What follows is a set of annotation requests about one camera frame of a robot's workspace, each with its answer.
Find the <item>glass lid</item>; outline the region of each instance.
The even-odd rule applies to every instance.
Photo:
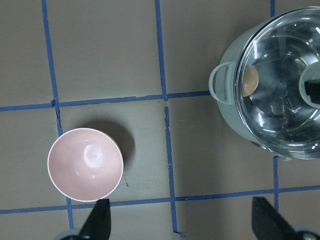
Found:
[[[320,158],[320,7],[272,19],[238,66],[235,102],[251,133],[279,155]]]

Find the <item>blue tape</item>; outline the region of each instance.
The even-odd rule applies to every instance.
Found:
[[[40,104],[17,105],[17,106],[0,106],[0,112],[31,110],[31,109],[49,109],[52,107],[53,107],[52,102],[40,103]]]
[[[173,170],[173,161],[172,161],[172,148],[171,148],[171,134],[169,130],[170,126],[170,116],[169,116],[169,107],[164,107],[165,112],[165,139],[166,139],[166,152],[168,160],[168,169],[169,169],[169,187],[170,187],[170,197],[175,197],[175,184],[174,184],[174,170]]]
[[[74,229],[74,216],[72,213],[71,199],[69,197],[65,197],[65,201],[66,201],[66,210],[68,213],[69,228]]]
[[[222,193],[222,194],[212,194],[212,195],[179,196],[175,198],[175,201],[182,202],[182,201],[225,199],[225,198],[235,198],[235,197],[244,197],[244,196],[273,194],[274,192],[275,192],[274,189],[263,189],[263,190],[253,190],[253,191],[240,191],[240,192],[230,192],[230,193]]]
[[[164,198],[153,198],[153,199],[142,199],[142,200],[116,201],[116,202],[111,202],[110,206],[115,207],[115,206],[129,206],[129,205],[140,205],[140,204],[213,200],[213,199],[274,194],[276,192],[292,193],[292,192],[317,191],[317,190],[320,190],[320,185],[287,187],[287,188],[279,188],[278,190],[262,189],[262,190],[240,191],[240,192],[230,192],[230,193],[212,194],[212,195],[194,195],[194,196],[178,196],[174,198],[164,197]],[[79,205],[71,205],[71,202],[69,203],[72,209],[89,209],[95,206],[94,203],[79,204]],[[0,210],[0,214],[45,212],[45,211],[67,210],[67,209],[68,209],[67,206],[44,206],[44,207],[30,207],[30,208],[18,208],[18,209],[3,209],[3,210]]]
[[[177,213],[176,213],[176,202],[175,202],[175,181],[174,181],[174,169],[172,161],[172,147],[171,147],[171,134],[170,134],[170,115],[169,107],[164,107],[164,123],[165,123],[165,139],[166,139],[166,152],[167,152],[167,161],[168,161],[168,170],[169,170],[169,188],[170,188],[170,198],[171,198],[171,219],[172,219],[172,228],[174,233],[178,233],[178,224],[177,224]]]
[[[277,192],[292,193],[292,192],[315,191],[315,190],[320,190],[320,185],[279,188]]]
[[[273,18],[276,15],[276,0],[270,0],[270,17]]]
[[[72,106],[104,104],[104,103],[124,103],[124,102],[136,102],[136,101],[159,100],[159,99],[163,99],[163,96],[160,94],[147,95],[147,96],[125,96],[125,97],[80,100],[80,101],[64,101],[60,103],[60,107],[72,107]]]
[[[209,91],[192,91],[192,92],[179,92],[179,93],[169,93],[167,95],[168,99],[176,98],[189,98],[189,97],[200,97],[210,95]]]
[[[48,55],[48,62],[49,62],[49,71],[50,71],[50,77],[51,77],[52,93],[53,93],[53,98],[56,100],[58,98],[58,90],[57,90],[54,58],[53,58],[53,54],[52,54],[51,38],[50,38],[50,31],[49,31],[47,1],[41,0],[41,5],[42,5],[44,35],[45,35],[45,42],[46,42],[46,52]]]
[[[0,210],[0,214],[21,214],[21,213],[34,213],[34,212],[46,212],[66,210],[67,206],[43,206],[43,207],[29,207],[19,209],[3,209]]]
[[[168,97],[167,97],[167,86],[166,86],[164,46],[163,46],[163,40],[162,40],[160,0],[155,0],[154,3],[155,3],[156,34],[157,34],[157,41],[158,41],[161,88],[162,88],[163,99],[167,101]]]
[[[43,27],[44,27],[44,35],[45,35],[45,43],[46,43],[46,52],[48,55],[49,71],[50,71],[52,94],[53,94],[53,101],[51,102],[52,103],[51,105],[55,109],[57,131],[58,131],[58,135],[61,136],[63,134],[63,130],[61,127],[61,120],[60,120],[60,109],[59,109],[60,104],[59,104],[58,88],[57,88],[57,81],[56,81],[56,74],[55,74],[54,57],[52,53],[52,45],[51,45],[51,38],[50,38],[47,1],[41,0],[41,6],[42,6],[42,17],[43,17]],[[66,199],[66,209],[68,214],[69,228],[73,229],[74,219],[73,219],[73,213],[72,213],[71,199],[68,197],[66,197],[65,199]]]
[[[190,97],[201,97],[201,96],[208,96],[208,95],[210,95],[209,91],[178,92],[178,93],[167,94],[167,98],[168,99],[190,98]],[[57,114],[57,119],[60,119],[59,107],[72,107],[72,106],[94,105],[94,104],[103,104],[103,103],[125,103],[125,102],[137,102],[137,101],[160,100],[160,99],[163,99],[163,95],[161,94],[147,95],[147,96],[125,96],[125,97],[79,100],[79,101],[64,101],[64,102],[59,102],[59,100],[54,99],[50,103],[2,106],[0,107],[0,112],[30,110],[30,109],[47,109],[47,108],[54,107],[55,112]]]
[[[175,235],[177,235],[179,238],[186,238],[186,237],[187,237],[186,235],[183,235],[183,234],[181,234],[180,232],[174,231],[173,233],[174,233]]]
[[[171,219],[172,219],[172,228],[173,232],[177,233],[178,232],[178,224],[177,224],[177,211],[176,211],[176,202],[173,199],[171,202]]]
[[[130,206],[130,205],[141,205],[141,204],[159,204],[159,203],[168,203],[170,201],[171,201],[170,197],[130,200],[130,201],[115,201],[115,202],[110,202],[110,206],[117,207],[117,206]],[[79,205],[72,205],[72,209],[91,209],[94,206],[95,206],[94,203],[79,204]]]
[[[279,212],[279,182],[278,182],[278,157],[273,158],[273,188],[274,192],[274,209]]]

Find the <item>pink bowl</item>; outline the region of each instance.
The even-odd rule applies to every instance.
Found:
[[[52,183],[63,195],[94,202],[116,189],[124,162],[110,136],[91,128],[76,128],[53,143],[47,168]]]

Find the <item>metal pot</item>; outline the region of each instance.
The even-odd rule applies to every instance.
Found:
[[[213,69],[209,90],[243,138],[280,156],[319,159],[320,7],[243,33]]]

